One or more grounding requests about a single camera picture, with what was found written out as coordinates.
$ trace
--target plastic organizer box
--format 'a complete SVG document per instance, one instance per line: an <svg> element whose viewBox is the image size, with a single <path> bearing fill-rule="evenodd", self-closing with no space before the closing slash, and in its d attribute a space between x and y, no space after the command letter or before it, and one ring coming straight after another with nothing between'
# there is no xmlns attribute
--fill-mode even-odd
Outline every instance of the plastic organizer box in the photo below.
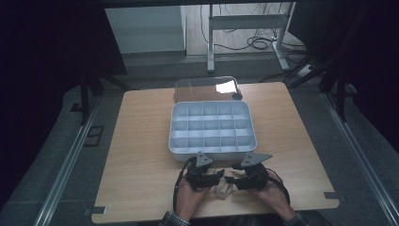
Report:
<svg viewBox="0 0 399 226"><path fill-rule="evenodd" d="M177 161L186 161L198 152L213 160L242 159L255 147L245 102L180 102L173 106L169 148Z"/></svg>

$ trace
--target robotic hand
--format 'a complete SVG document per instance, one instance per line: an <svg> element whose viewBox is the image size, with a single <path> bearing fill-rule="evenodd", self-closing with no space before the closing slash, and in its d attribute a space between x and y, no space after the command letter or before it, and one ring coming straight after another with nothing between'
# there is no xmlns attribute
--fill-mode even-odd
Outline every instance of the robotic hand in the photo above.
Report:
<svg viewBox="0 0 399 226"><path fill-rule="evenodd" d="M215 174L206 174L208 169L211 167L213 160L207 157L203 153L198 153L197 156L190 157L184 164L180 171L179 177L176 181L174 192L173 192L173 210L176 211L177 193L179 191L179 185L183 178L184 170L188 164L190 166L187 169L185 180L191 185L194 191L201 190L209 186L217 186L220 178L224 174L224 170L220 170Z"/></svg>
<svg viewBox="0 0 399 226"><path fill-rule="evenodd" d="M281 189L281 191L285 195L288 204L290 204L290 195L288 194L288 190L282 183L282 180L276 180L275 178L270 177L269 173L267 172L268 169L265 168L262 164L264 160L271 157L272 155L267 153L248 153L243 162L233 163L231 165L234 170L244 170L247 177L235 179L233 177L225 176L227 183L235 184L235 186L237 186L239 190L242 190L252 188L261 189L267 185L267 181L271 181L274 182Z"/></svg>
<svg viewBox="0 0 399 226"><path fill-rule="evenodd" d="M198 153L197 156L191 157L188 161L191 162L191 165L187 170L185 180L190 183L193 190L208 186L217 186L219 184L224 170L220 170L216 174L205 174L212 165L212 159L208 158L203 153Z"/></svg>

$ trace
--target black cable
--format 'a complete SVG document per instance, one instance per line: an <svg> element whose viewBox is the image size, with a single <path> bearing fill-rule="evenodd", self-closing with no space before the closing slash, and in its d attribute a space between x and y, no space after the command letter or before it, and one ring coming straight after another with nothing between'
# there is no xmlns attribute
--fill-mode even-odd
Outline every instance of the black cable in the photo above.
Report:
<svg viewBox="0 0 399 226"><path fill-rule="evenodd" d="M281 10L282 3L279 3L279 11Z"/></svg>
<svg viewBox="0 0 399 226"><path fill-rule="evenodd" d="M174 190L173 190L173 211L174 212L176 212L177 192L179 191L180 182L183 179L184 170L185 170L185 168L187 168L188 163L191 162L193 160L193 158L195 158L195 156L190 157L189 159L187 159L187 161L185 161L185 163L184 163L184 165L182 167L182 170L179 173L179 177L177 178L177 181L175 183L175 187L174 187Z"/></svg>
<svg viewBox="0 0 399 226"><path fill-rule="evenodd" d="M203 31L202 5L200 6L199 14L200 14L200 29L201 29L201 32L202 32L202 36L203 36L204 40L207 43L209 43L209 41L205 38L205 33ZM260 31L260 29L257 29L255 34L253 35L253 37L247 39L247 46L245 46L245 47L242 47L242 48L231 48L231 47L228 47L228 46L225 46L225 45L221 45L221 44L214 44L214 46L219 46L219 47L226 48L226 49L233 50L233 51L244 50L244 49L247 49L247 48L249 48L251 46L253 48L257 49L257 50L265 50L265 49L267 49L270 46L272 41L270 39L267 39L267 38L257 37L257 35L259 35L259 31ZM258 45L259 44L263 44L264 46L263 47L259 47L259 46L257 46L257 44Z"/></svg>
<svg viewBox="0 0 399 226"><path fill-rule="evenodd" d="M269 10L267 11L267 14L270 14L270 8L272 8L272 3L270 3L270 5L269 5Z"/></svg>
<svg viewBox="0 0 399 226"><path fill-rule="evenodd" d="M301 47L301 46L306 46L306 45L296 45L296 44L289 44L289 43L284 43L284 42L281 42L281 44L285 44L285 45L289 45L289 46L299 46L299 47Z"/></svg>
<svg viewBox="0 0 399 226"><path fill-rule="evenodd" d="M288 72L284 72L284 73L275 73L275 74L269 75L269 76L267 76L267 77L261 79L258 83L262 83L264 80L267 80L267 79L269 79L269 78L276 77L276 76L279 76L279 75L283 75L283 74L285 74L285 73L288 73Z"/></svg>
<svg viewBox="0 0 399 226"><path fill-rule="evenodd" d="M258 5L256 5L256 8L258 8L260 5L261 5L261 4L258 3ZM252 10L252 14L255 12L256 8Z"/></svg>
<svg viewBox="0 0 399 226"><path fill-rule="evenodd" d="M292 77L292 72L298 73L298 70L300 68L302 68L305 64L307 64L310 61L311 61L311 57L310 56L305 56L304 58L302 58L302 60L299 61L299 63L296 64L295 67L292 70L290 70L290 72L287 74L287 76L285 76L284 80L282 80L282 83L287 85L292 79L291 78Z"/></svg>
<svg viewBox="0 0 399 226"><path fill-rule="evenodd" d="M279 180L276 180L273 177L268 177L267 180L269 180L271 182L274 182L279 187L279 189L284 194L285 199L287 200L288 204L290 204L291 203L290 194L288 193L287 188L284 186L284 183L282 182L282 179L279 177L279 175L274 170L268 169L268 168L266 168L266 170L270 170L271 172L273 172L277 176L277 178L279 178Z"/></svg>
<svg viewBox="0 0 399 226"><path fill-rule="evenodd" d="M265 13L266 13L266 9L267 9L267 3L265 3L265 4L264 4L264 7L263 7L263 12L262 12L262 14L265 14Z"/></svg>
<svg viewBox="0 0 399 226"><path fill-rule="evenodd" d="M298 64L298 63L300 63L301 61L294 61L294 60L292 60L292 59L290 58L290 55L308 55L308 53L287 54L287 59L288 59L288 60L290 60L291 62L293 62L293 63L295 63L295 64Z"/></svg>
<svg viewBox="0 0 399 226"><path fill-rule="evenodd" d="M225 4L225 10L227 11L227 13L230 15L230 12L227 10L227 4ZM221 4L219 4L219 13L220 13L220 16L222 15L222 7L221 7ZM232 30L225 30L225 29L223 29L223 32L224 33L231 33L231 32L233 32L233 31L236 31L237 29L232 29Z"/></svg>

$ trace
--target metal frame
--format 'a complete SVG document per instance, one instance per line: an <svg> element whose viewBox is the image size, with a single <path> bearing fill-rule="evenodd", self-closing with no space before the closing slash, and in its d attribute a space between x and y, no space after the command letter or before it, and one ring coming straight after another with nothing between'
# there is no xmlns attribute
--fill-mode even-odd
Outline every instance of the metal frame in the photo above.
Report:
<svg viewBox="0 0 399 226"><path fill-rule="evenodd" d="M273 50L279 60L279 64L284 71L288 71L287 60L281 52L281 43L287 30L288 22L291 17L291 10L294 2L284 14L266 15L228 15L214 16L213 5L209 6L209 42L208 42L208 73L215 71L215 52L214 52L214 30L223 29L258 29L258 28L280 28L277 41L273 41Z"/></svg>
<svg viewBox="0 0 399 226"><path fill-rule="evenodd" d="M65 186L71 176L74 164L82 150L86 136L88 135L88 130L92 122L94 121L95 115L100 104L101 97L95 96L92 103L92 111L88 116L88 120L80 127L79 133L76 136L73 145L65 157L64 163L62 164L58 175L51 187L46 200L41 207L38 217L35 220L34 226L47 226L50 225L51 219L56 211L59 200L61 199L62 193L64 192Z"/></svg>
<svg viewBox="0 0 399 226"><path fill-rule="evenodd" d="M325 93L321 93L321 95L328 106L332 119L335 121L338 129L343 134L343 137L348 144L349 150L358 163L365 180L372 189L377 201L385 213L385 216L392 226L399 225L399 209L397 208L394 199L391 197L388 189L384 186L378 175L375 173L373 166L369 162L367 156L364 154L347 123L343 121L335 111L336 105L331 96Z"/></svg>

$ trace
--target wooden table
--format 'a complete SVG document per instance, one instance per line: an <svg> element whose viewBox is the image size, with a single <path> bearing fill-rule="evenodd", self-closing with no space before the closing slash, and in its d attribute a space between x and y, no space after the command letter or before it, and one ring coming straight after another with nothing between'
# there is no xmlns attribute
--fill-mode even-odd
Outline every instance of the wooden table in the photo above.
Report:
<svg viewBox="0 0 399 226"><path fill-rule="evenodd" d="M258 146L255 153L271 153L263 162L284 180L295 210L335 208L338 200L314 150L290 94L282 83L239 85L250 107ZM172 211L174 183L183 163L168 149L174 89L125 93L93 214L95 223L161 219ZM229 169L230 163L213 167ZM246 191L234 190L220 200L211 190L195 218L270 213L271 209Z"/></svg>

